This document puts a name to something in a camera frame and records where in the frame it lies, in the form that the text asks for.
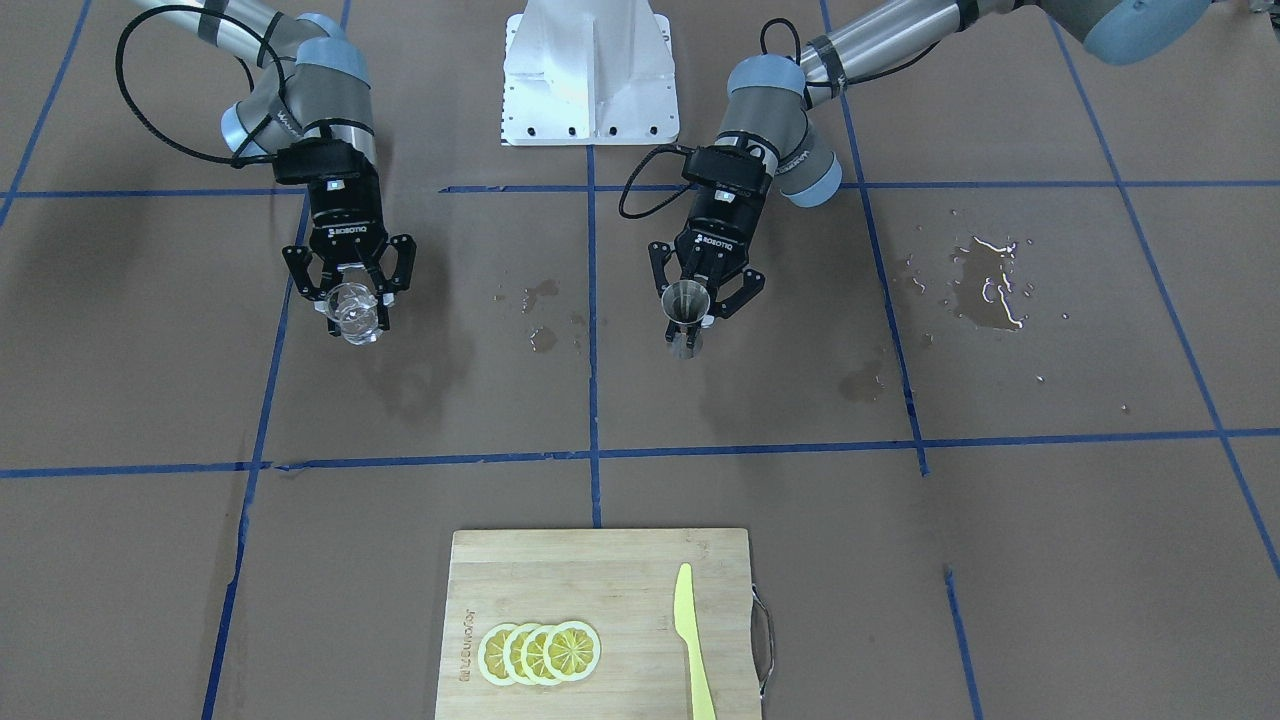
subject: blue joint cap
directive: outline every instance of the blue joint cap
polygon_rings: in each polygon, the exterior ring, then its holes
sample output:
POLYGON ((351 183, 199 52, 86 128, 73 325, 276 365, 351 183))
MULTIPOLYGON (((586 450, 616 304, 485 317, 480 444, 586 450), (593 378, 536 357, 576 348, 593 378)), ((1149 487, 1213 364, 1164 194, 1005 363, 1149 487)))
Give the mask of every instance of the blue joint cap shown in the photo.
POLYGON ((1211 0, 1125 0, 1084 38, 1084 49, 1111 65, 1160 53, 1201 19, 1211 0))
POLYGON ((840 159, 832 156, 831 167, 827 168, 827 172, 820 178, 818 178, 818 182, 795 195, 787 195, 783 192, 782 196, 797 208, 817 208, 818 205, 831 200, 831 196, 836 195, 836 191, 840 190, 840 181, 844 177, 845 170, 840 167, 840 159))
POLYGON ((352 44, 337 37, 312 37, 298 45, 298 65, 319 65, 346 73, 369 85, 365 55, 352 44))
POLYGON ((782 55, 754 55, 737 64, 728 74, 728 94, 744 87, 780 87, 804 95, 804 70, 795 60, 782 55))
POLYGON ((347 40, 347 31, 342 29, 338 20, 330 18, 329 15, 321 15, 320 13, 302 13, 298 15, 300 20, 312 22, 320 26, 320 29, 329 33, 329 37, 337 37, 338 40, 347 40))
MULTIPOLYGON (((239 149, 241 142, 248 137, 248 131, 239 122, 239 114, 236 113, 236 105, 232 105, 223 113, 223 141, 227 142, 227 147, 236 152, 239 149)), ((256 142, 250 142, 244 152, 241 152, 241 158, 252 158, 253 155, 266 155, 266 150, 256 142)))

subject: lemon slice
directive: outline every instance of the lemon slice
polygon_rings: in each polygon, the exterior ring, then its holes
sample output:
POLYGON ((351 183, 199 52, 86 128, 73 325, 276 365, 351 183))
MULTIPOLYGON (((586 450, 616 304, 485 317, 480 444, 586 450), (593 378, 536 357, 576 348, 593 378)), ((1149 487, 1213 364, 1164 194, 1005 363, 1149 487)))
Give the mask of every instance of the lemon slice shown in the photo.
POLYGON ((534 682, 525 675, 525 659, 520 655, 520 651, 525 647, 529 633, 540 626, 541 624, 539 623, 516 625, 507 635, 507 639, 502 642, 502 667, 507 671, 508 678, 521 685, 532 685, 534 682))
POLYGON ((543 664, 557 680, 581 680, 595 671, 599 661, 600 635, 580 620, 556 625, 543 646, 543 664))
POLYGON ((512 685, 516 683, 511 678, 511 674, 507 673, 507 666, 502 661, 503 643, 507 642, 507 635, 515 629, 515 623, 503 623, 485 633, 480 641, 480 674, 484 675, 485 680, 495 685, 512 685))
POLYGON ((529 633, 525 638, 525 644, 520 648, 520 659, 524 661, 525 676, 534 682, 535 685, 558 685, 562 680, 552 675, 547 662, 544 660, 543 650, 547 647, 547 639, 550 638, 552 632, 557 625, 540 625, 534 632, 529 633))

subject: cutting board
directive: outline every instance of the cutting board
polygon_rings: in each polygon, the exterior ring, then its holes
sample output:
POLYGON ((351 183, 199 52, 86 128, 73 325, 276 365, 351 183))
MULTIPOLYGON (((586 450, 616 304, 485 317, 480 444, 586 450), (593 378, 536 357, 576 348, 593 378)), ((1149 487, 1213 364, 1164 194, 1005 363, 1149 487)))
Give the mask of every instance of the cutting board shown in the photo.
POLYGON ((751 659, 745 529, 461 530, 453 536, 436 720, 685 720, 689 660, 672 614, 692 565, 703 661, 717 720, 760 720, 751 659), (600 635, 584 680, 497 687, 480 639, 500 623, 582 620, 600 635))

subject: white plastic bracket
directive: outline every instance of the white plastic bracket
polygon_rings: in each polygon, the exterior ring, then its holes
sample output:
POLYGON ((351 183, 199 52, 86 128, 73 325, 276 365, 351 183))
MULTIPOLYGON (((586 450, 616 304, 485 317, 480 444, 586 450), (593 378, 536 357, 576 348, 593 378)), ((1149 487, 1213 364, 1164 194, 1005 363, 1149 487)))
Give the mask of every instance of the white plastic bracket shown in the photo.
POLYGON ((529 0, 507 20, 504 145, 657 145, 680 135, 671 22, 648 0, 529 0))

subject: knife blade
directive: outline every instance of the knife blade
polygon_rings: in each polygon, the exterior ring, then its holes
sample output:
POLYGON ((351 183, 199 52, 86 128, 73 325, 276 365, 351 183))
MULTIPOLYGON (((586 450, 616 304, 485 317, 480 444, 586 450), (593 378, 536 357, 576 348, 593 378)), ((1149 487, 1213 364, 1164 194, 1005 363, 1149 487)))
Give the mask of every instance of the knife blade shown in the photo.
POLYGON ((692 694, 694 720, 716 720, 712 688, 703 666, 703 647, 698 641, 698 614, 694 610, 694 568, 685 562, 676 574, 676 634, 689 650, 689 684, 692 694))

